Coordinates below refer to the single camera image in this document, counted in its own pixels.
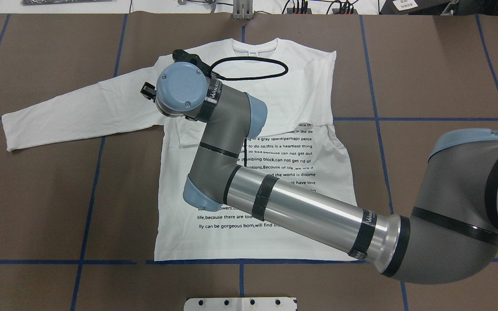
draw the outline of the white label sticker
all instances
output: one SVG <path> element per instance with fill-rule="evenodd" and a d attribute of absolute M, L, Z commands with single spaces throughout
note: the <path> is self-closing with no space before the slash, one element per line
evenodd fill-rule
<path fill-rule="evenodd" d="M 400 11 L 416 8 L 418 6 L 415 0 L 395 0 L 393 1 L 393 4 L 397 8 L 397 10 Z"/>

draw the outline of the blue joint cap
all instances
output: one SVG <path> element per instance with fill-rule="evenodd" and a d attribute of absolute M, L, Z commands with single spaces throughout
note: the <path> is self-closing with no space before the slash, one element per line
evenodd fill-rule
<path fill-rule="evenodd" d="M 203 103 L 207 79 L 192 63 L 178 61 L 166 67 L 156 82 L 156 98 L 177 112 L 193 110 Z"/>
<path fill-rule="evenodd" d="M 428 161 L 437 152 L 445 150 L 459 144 L 484 142 L 487 140 L 498 140 L 498 130 L 490 130 L 488 128 L 465 128 L 464 130 L 453 130 L 439 137 L 433 152 L 430 154 Z"/>
<path fill-rule="evenodd" d="M 261 133 L 262 127 L 265 126 L 268 108 L 262 100 L 249 94 L 247 97 L 249 98 L 249 108 L 251 108 L 251 126 L 249 126 L 247 138 L 256 138 Z"/>
<path fill-rule="evenodd" d="M 202 193 L 201 190 L 199 190 L 192 183 L 192 180 L 189 179 L 189 176 L 186 178 L 185 181 L 183 197 L 186 203 L 200 210 L 218 211 L 222 206 L 221 203 L 213 201 L 212 199 L 207 197 L 204 193 Z"/>

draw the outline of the folded sleeve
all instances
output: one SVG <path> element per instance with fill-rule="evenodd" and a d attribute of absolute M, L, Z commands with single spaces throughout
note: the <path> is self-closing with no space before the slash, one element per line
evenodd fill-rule
<path fill-rule="evenodd" d="M 82 140 L 163 125 L 165 116 L 140 89 L 154 84 L 172 63 L 159 57 L 153 67 L 132 71 L 2 116 L 7 150 Z"/>

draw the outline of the black velcro strap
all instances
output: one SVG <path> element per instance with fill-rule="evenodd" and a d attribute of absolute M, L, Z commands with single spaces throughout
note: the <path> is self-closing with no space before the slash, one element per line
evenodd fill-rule
<path fill-rule="evenodd" d="M 409 246 L 409 238 L 411 237 L 411 221 L 404 216 L 401 217 L 401 230 L 399 232 L 399 239 L 397 239 L 397 246 L 395 246 L 395 252 L 391 257 L 391 261 L 387 265 L 387 268 L 382 272 L 382 275 L 386 277 L 392 277 L 399 271 L 401 263 L 403 263 L 403 258 L 407 253 L 407 246 Z"/>
<path fill-rule="evenodd" d="M 437 214 L 433 211 L 421 209 L 420 207 L 415 207 L 412 210 L 412 216 L 431 222 L 432 224 L 438 225 L 440 227 L 452 230 L 453 232 L 458 232 L 470 238 L 474 238 L 478 241 L 493 244 L 498 246 L 498 234 L 490 232 L 486 229 L 479 228 L 478 226 L 473 226 L 466 222 L 447 217 L 445 215 Z"/>
<path fill-rule="evenodd" d="M 485 211 L 489 221 L 498 229 L 497 213 L 497 192 L 498 192 L 498 159 L 495 161 L 485 184 Z"/>
<path fill-rule="evenodd" d="M 199 143 L 199 146 L 200 147 L 203 147 L 205 149 L 208 149 L 208 150 L 211 150 L 211 151 L 214 151 L 214 152 L 218 152 L 218 153 L 221 153 L 225 156 L 228 156 L 228 157 L 232 157 L 232 158 L 238 158 L 239 157 L 239 154 L 236 154 L 236 153 L 233 153 L 233 152 L 230 152 L 228 150 L 224 150 L 224 149 L 220 149 L 218 147 L 215 147 L 215 146 L 212 146 L 212 145 L 209 145 L 209 144 L 205 144 L 204 142 L 200 142 Z"/>
<path fill-rule="evenodd" d="M 232 173 L 230 174 L 230 177 L 228 178 L 228 182 L 226 183 L 226 187 L 224 188 L 223 202 L 226 205 L 228 204 L 227 203 L 227 201 L 228 201 L 228 191 L 230 191 L 230 186 L 232 185 L 233 177 L 236 175 L 237 170 L 239 170 L 240 167 L 241 167 L 241 165 L 236 165 L 236 168 L 233 169 Z"/>
<path fill-rule="evenodd" d="M 216 105 L 218 105 L 218 101 L 220 100 L 222 87 L 222 81 L 216 79 L 215 76 L 211 76 L 209 88 L 207 89 L 207 95 L 203 101 L 203 104 L 201 104 L 199 114 L 195 116 L 196 120 L 206 123 L 211 118 L 214 108 L 216 108 Z"/>
<path fill-rule="evenodd" d="M 348 255 L 356 258 L 358 260 L 365 260 L 368 255 L 368 248 L 370 247 L 370 242 L 372 242 L 372 237 L 376 231 L 376 221 L 378 215 L 373 211 L 363 209 L 362 211 L 362 222 L 360 223 L 360 228 L 358 229 L 358 234 L 356 239 L 354 239 L 354 244 Z"/>
<path fill-rule="evenodd" d="M 257 196 L 255 197 L 255 202 L 253 203 L 253 210 L 251 211 L 253 218 L 259 219 L 260 221 L 265 220 L 266 205 L 268 204 L 270 193 L 272 192 L 276 181 L 278 181 L 278 178 L 273 175 L 266 175 L 262 180 L 261 186 L 257 191 Z"/>

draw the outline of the brown table surface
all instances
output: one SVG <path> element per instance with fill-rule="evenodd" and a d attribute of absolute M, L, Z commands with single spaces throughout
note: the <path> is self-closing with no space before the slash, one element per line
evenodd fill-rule
<path fill-rule="evenodd" d="M 234 38 L 337 51 L 332 111 L 361 207 L 409 215 L 449 130 L 498 130 L 498 17 L 0 15 L 0 117 L 160 55 Z M 192 297 L 297 297 L 301 311 L 498 310 L 498 254 L 423 286 L 372 264 L 154 264 L 163 128 L 6 151 L 0 121 L 0 310 L 182 310 Z"/>

